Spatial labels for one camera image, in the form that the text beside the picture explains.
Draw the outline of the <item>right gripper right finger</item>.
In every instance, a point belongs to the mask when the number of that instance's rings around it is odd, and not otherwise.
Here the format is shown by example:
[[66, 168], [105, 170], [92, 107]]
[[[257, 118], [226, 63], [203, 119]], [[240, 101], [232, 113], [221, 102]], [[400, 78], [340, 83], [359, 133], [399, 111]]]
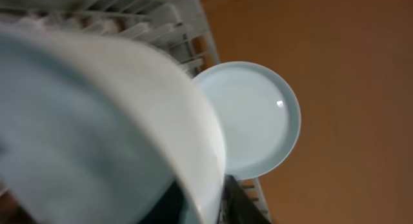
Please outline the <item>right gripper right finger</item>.
[[270, 224], [233, 176], [225, 176], [222, 217], [226, 224]]

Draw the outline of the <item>pale green bowl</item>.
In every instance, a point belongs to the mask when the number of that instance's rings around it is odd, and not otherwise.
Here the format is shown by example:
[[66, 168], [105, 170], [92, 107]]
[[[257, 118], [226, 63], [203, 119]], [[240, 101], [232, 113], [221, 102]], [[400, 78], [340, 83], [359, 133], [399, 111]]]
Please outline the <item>pale green bowl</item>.
[[1, 27], [1, 181], [37, 223], [139, 223], [173, 182], [182, 223], [216, 223], [225, 140], [166, 53]]

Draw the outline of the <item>light blue plate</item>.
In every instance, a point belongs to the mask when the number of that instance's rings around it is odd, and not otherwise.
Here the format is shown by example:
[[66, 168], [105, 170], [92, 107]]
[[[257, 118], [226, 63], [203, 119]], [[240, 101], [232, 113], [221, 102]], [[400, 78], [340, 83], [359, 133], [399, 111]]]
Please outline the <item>light blue plate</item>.
[[301, 111], [281, 76], [256, 63], [233, 61], [215, 65], [193, 81], [222, 126], [227, 174], [257, 178], [284, 162], [297, 143]]

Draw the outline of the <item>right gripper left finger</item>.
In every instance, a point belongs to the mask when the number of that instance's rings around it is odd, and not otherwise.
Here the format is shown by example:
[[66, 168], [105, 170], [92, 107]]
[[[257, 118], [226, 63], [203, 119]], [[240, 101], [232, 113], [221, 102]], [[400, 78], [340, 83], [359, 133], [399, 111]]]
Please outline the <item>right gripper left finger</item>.
[[186, 198], [177, 182], [173, 182], [139, 224], [180, 224], [185, 210]]

